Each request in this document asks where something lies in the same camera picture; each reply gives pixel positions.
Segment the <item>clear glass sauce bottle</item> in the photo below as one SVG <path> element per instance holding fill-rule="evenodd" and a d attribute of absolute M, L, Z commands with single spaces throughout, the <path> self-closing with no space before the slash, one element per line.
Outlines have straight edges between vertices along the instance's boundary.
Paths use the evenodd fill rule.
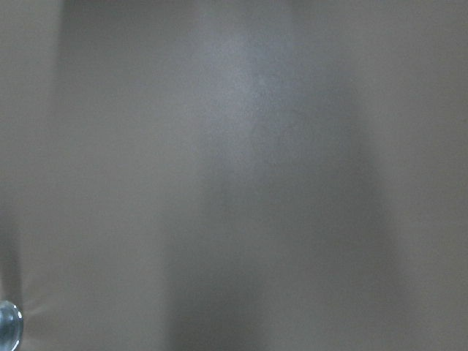
<path fill-rule="evenodd" d="M 1 351 L 15 351 L 23 336 L 23 314 L 10 301 L 0 305 L 0 347 Z"/>

